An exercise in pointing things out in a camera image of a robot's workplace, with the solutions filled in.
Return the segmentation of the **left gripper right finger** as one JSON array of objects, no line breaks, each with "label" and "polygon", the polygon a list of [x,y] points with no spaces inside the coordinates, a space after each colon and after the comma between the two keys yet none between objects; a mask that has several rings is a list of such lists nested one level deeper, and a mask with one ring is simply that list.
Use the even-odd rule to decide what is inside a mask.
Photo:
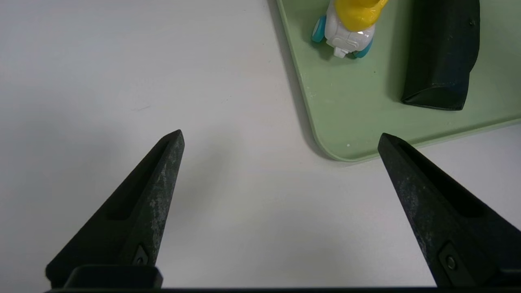
[{"label": "left gripper right finger", "polygon": [[437,286],[520,288],[514,225],[399,137],[383,133],[378,152]]}]

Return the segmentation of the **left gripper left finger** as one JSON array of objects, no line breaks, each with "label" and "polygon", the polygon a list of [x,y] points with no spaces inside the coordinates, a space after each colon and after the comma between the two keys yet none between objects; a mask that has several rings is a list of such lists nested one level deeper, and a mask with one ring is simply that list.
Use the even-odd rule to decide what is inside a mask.
[{"label": "left gripper left finger", "polygon": [[162,137],[46,266],[52,287],[160,287],[155,263],[184,153]]}]

